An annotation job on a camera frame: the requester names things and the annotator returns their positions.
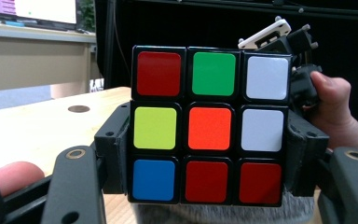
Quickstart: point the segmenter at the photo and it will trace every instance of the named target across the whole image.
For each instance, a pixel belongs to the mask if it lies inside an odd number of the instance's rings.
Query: human hand
[[[349,108],[351,84],[319,72],[312,72],[310,77],[321,99],[309,112],[310,122],[330,136],[330,148],[358,148],[358,121]]]
[[[17,161],[0,168],[0,193],[3,197],[45,177],[36,165]]]

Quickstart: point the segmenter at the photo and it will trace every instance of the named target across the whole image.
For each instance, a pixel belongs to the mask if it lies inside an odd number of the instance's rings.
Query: monitor screen
[[[0,0],[0,15],[76,24],[76,0]]]

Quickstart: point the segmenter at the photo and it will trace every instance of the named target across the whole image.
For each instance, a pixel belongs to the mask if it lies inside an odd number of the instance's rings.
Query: colored square
[[[139,106],[134,111],[133,144],[139,149],[171,150],[176,145],[177,111]]]
[[[228,108],[193,107],[189,111],[188,146],[194,150],[228,150],[232,113]]]
[[[277,204],[281,200],[282,168],[274,163],[246,162],[241,166],[240,201]]]
[[[252,56],[247,64],[248,98],[285,100],[288,97],[289,61],[286,58]]]
[[[132,197],[135,200],[171,201],[174,197],[175,169],[172,161],[135,161]]]
[[[247,151],[280,151],[283,121],[281,110],[245,109],[242,113],[241,148]]]
[[[192,91],[197,95],[231,96],[235,91],[237,59],[232,53],[196,52]]]
[[[190,161],[186,165],[185,198],[192,203],[227,199],[228,165],[222,161]]]
[[[174,52],[138,54],[136,90],[143,96],[177,96],[181,90],[182,57]]]

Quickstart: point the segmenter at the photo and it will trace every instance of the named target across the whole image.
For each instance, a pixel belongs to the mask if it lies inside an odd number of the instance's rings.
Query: lime green sticker
[[[197,52],[192,90],[198,95],[229,96],[234,92],[236,58],[231,53]]]
[[[138,107],[134,113],[133,144],[141,149],[175,147],[176,110],[166,107]]]

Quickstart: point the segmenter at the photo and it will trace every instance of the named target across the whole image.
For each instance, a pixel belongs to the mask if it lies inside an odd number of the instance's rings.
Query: gray fabric
[[[304,223],[313,216],[313,198],[285,192],[281,207],[133,204],[137,222],[149,223]]]

